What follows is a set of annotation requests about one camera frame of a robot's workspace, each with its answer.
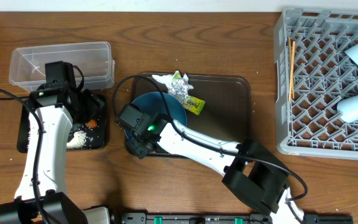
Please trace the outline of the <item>orange carrot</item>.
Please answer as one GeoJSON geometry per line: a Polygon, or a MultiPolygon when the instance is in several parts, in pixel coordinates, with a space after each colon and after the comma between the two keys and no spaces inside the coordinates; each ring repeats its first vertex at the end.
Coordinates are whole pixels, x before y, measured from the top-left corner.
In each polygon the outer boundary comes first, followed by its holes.
{"type": "Polygon", "coordinates": [[[98,122],[95,119],[91,119],[90,121],[85,123],[85,125],[90,129],[94,129],[98,126],[98,122]]]}

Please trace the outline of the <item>large blue plate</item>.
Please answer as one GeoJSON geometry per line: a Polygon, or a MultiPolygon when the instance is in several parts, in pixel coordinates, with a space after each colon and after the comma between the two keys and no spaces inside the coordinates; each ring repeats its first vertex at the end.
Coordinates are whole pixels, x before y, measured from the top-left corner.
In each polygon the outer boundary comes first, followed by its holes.
{"type": "MultiPolygon", "coordinates": [[[[182,104],[168,93],[163,93],[163,95],[172,118],[184,126],[187,126],[188,119],[182,104]]],[[[167,114],[162,97],[158,91],[148,92],[138,96],[132,101],[131,105],[140,112],[149,115],[151,118],[155,118],[158,114],[167,114]]]]}

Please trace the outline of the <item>pile of white rice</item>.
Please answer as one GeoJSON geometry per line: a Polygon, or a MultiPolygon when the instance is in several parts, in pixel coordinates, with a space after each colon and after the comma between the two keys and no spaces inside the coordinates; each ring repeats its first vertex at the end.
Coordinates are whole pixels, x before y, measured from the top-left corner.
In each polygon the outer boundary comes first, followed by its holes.
{"type": "MultiPolygon", "coordinates": [[[[17,150],[21,153],[27,153],[30,133],[33,128],[29,124],[21,124],[17,138],[17,150]]],[[[93,150],[104,147],[103,132],[98,128],[90,129],[84,124],[74,133],[70,133],[67,142],[67,151],[93,150]]]]}

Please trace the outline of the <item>wooden chopstick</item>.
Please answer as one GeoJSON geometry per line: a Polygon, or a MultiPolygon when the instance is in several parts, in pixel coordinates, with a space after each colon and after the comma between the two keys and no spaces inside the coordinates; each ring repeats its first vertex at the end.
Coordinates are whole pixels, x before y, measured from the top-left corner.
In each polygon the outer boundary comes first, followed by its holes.
{"type": "Polygon", "coordinates": [[[290,99],[293,99],[295,97],[295,93],[294,93],[294,64],[295,64],[295,47],[296,47],[296,42],[292,41],[291,43],[291,70],[290,70],[290,99]]]}
{"type": "Polygon", "coordinates": [[[289,94],[288,94],[288,102],[291,102],[291,93],[292,93],[292,77],[291,77],[291,67],[292,67],[292,62],[291,62],[291,59],[292,59],[292,43],[291,43],[291,37],[290,35],[288,36],[288,54],[289,54],[289,94]]]}

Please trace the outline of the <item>light blue cup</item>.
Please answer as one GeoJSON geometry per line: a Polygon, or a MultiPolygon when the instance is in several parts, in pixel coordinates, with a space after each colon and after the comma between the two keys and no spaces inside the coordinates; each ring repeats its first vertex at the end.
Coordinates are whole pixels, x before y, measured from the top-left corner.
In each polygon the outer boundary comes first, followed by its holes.
{"type": "Polygon", "coordinates": [[[337,111],[341,113],[341,119],[347,123],[358,120],[358,95],[337,104],[337,111]]]}

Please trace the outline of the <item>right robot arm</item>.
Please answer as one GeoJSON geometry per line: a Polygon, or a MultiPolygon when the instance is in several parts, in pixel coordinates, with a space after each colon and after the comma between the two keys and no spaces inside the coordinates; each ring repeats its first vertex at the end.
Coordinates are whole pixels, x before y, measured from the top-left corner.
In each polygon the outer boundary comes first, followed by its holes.
{"type": "Polygon", "coordinates": [[[273,223],[304,223],[305,214],[291,196],[292,172],[253,140],[223,141],[198,133],[165,114],[122,115],[119,125],[132,134],[128,148],[139,158],[160,147],[220,174],[223,184],[242,203],[273,223]]]}

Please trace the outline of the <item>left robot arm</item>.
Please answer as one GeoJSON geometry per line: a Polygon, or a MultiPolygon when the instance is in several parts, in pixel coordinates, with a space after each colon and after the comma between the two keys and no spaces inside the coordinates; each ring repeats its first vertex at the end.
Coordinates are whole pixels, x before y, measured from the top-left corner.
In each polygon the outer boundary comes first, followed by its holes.
{"type": "Polygon", "coordinates": [[[69,87],[39,89],[28,100],[30,133],[27,159],[14,201],[0,205],[0,223],[110,223],[107,207],[78,208],[66,195],[67,141],[73,127],[69,103],[78,93],[69,87]]]}

